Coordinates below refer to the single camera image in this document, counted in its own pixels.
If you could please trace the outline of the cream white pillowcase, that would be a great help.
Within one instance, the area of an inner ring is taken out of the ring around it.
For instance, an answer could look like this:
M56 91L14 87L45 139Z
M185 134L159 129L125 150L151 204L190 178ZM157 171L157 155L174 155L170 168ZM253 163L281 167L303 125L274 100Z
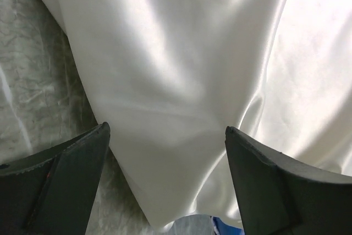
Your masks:
M43 0L150 225L241 227L225 129L351 175L351 0Z

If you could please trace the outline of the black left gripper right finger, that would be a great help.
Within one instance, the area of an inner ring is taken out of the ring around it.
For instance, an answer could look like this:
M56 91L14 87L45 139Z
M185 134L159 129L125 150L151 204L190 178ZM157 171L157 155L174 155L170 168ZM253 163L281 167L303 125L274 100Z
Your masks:
M234 127L225 132L245 234L351 234L351 177L302 163Z

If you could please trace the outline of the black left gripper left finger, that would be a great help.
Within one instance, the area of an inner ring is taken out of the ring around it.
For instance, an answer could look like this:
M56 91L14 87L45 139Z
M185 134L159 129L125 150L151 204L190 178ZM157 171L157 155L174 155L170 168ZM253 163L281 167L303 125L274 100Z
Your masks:
M85 234L110 140L104 122L1 165L1 234Z

